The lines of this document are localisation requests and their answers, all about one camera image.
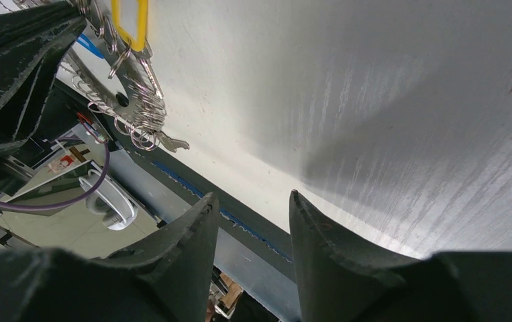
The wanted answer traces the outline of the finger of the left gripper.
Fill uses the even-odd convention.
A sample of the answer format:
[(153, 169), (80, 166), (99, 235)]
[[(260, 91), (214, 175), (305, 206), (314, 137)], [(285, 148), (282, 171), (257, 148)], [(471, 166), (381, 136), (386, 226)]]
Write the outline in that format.
[(0, 14), (0, 156), (35, 134), (62, 57), (85, 27), (66, 1)]

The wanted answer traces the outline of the metal disc with keyrings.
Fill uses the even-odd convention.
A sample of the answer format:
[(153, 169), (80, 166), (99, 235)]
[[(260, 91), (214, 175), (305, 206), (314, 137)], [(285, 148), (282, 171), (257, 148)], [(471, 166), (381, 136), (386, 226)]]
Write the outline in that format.
[(87, 23), (86, 35), (104, 59), (96, 67), (70, 49), (60, 67), (71, 75), (73, 87), (88, 100), (93, 113), (114, 120), (117, 131), (141, 150), (162, 146), (156, 132), (164, 132), (167, 111), (164, 94), (151, 65), (147, 41), (142, 52), (133, 51), (115, 30), (110, 1), (69, 1)]

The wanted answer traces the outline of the blue key tag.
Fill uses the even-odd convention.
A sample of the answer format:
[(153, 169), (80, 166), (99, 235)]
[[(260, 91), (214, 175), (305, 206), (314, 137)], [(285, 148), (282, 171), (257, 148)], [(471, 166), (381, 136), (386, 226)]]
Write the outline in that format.
[(81, 34), (76, 40), (78, 44), (80, 44), (87, 51), (95, 55), (100, 59), (104, 59), (104, 56), (99, 51), (99, 49), (92, 43), (92, 41), (84, 34)]

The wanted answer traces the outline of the plain silver key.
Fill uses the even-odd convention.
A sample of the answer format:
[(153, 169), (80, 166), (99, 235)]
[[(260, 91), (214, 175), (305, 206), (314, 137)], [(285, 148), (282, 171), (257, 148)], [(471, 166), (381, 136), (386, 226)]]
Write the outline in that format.
[(169, 152), (176, 153), (179, 149), (190, 149), (190, 145), (186, 141), (174, 139), (163, 131), (156, 132), (155, 136), (159, 143)]

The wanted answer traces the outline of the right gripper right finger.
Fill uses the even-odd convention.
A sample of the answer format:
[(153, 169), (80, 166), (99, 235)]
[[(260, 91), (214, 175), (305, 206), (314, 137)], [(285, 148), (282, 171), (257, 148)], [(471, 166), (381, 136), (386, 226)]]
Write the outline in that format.
[(512, 321), (512, 252), (438, 252), (418, 260), (378, 246), (289, 198), (304, 321)]

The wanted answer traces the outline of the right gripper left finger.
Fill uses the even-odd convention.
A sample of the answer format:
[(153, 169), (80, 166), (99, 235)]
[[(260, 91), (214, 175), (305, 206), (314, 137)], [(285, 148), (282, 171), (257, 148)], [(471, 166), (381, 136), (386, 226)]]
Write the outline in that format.
[(0, 321), (203, 321), (218, 209), (208, 193), (105, 259), (61, 248), (0, 250)]

